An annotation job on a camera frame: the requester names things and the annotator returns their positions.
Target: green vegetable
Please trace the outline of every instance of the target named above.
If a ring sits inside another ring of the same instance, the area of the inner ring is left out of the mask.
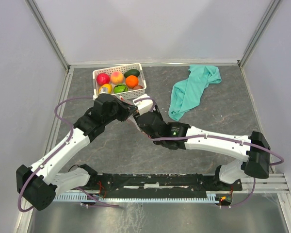
[[[115,94],[122,93],[128,91],[128,87],[125,84],[118,84],[114,87],[113,92]]]
[[[134,76],[138,77],[140,75],[140,72],[137,69],[130,69],[129,71],[126,71],[124,73],[124,77],[127,78],[129,75],[134,75]]]

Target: cloth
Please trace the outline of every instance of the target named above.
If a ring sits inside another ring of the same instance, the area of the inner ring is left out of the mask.
[[[209,84],[221,82],[218,67],[191,65],[189,71],[189,78],[176,83],[171,92],[168,114],[176,121],[179,121],[185,112],[199,105],[204,89]]]

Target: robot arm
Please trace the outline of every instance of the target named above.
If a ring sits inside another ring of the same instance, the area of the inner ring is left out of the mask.
[[[216,135],[224,138],[238,139],[243,142],[259,144],[269,149],[269,146],[261,133],[253,132],[251,136],[233,136],[220,133],[212,133],[179,122],[165,123],[158,107],[151,100],[134,100],[134,104],[120,101],[118,98],[101,94],[95,99],[94,106],[80,117],[74,124],[73,135],[67,142],[68,135],[48,154],[30,167],[22,165],[16,171],[17,190],[20,193],[28,177],[37,169],[30,185],[24,191],[26,198],[37,210],[45,209],[55,196],[79,186],[85,186],[91,177],[97,172],[87,165],[65,173],[58,174],[60,169],[82,148],[90,144],[98,135],[104,132],[105,126],[113,120],[125,121],[133,115],[137,126],[146,133],[156,145],[171,150],[208,150],[225,154],[235,158],[228,165],[218,167],[219,180],[231,184],[237,179],[252,176],[256,178],[268,178],[269,154],[258,151],[255,148],[235,142],[226,142],[208,135]],[[202,134],[203,137],[194,138],[194,135]],[[45,165],[42,163],[49,158],[63,143],[66,146],[58,151]]]

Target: white plastic basket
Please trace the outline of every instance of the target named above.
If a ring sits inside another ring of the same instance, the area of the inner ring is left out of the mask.
[[[130,69],[137,69],[137,70],[140,71],[140,75],[138,77],[138,81],[139,81],[138,85],[143,86],[143,89],[134,90],[134,91],[132,89],[129,89],[129,91],[127,91],[127,92],[122,92],[122,93],[115,94],[113,92],[115,84],[110,83],[112,85],[112,93],[111,94],[116,96],[116,97],[122,96],[124,99],[127,99],[127,100],[128,99],[135,99],[135,98],[143,95],[146,92],[145,76],[144,76],[144,73],[142,71],[141,64],[140,63],[134,63],[134,64],[124,65],[124,66],[119,66],[119,67],[111,67],[111,68],[107,68],[107,69],[95,70],[93,72],[94,97],[97,97],[99,95],[100,86],[97,84],[97,81],[96,81],[96,77],[97,77],[98,74],[106,73],[109,76],[111,76],[111,74],[113,72],[115,72],[115,71],[121,71],[124,74],[126,71],[129,71]]]

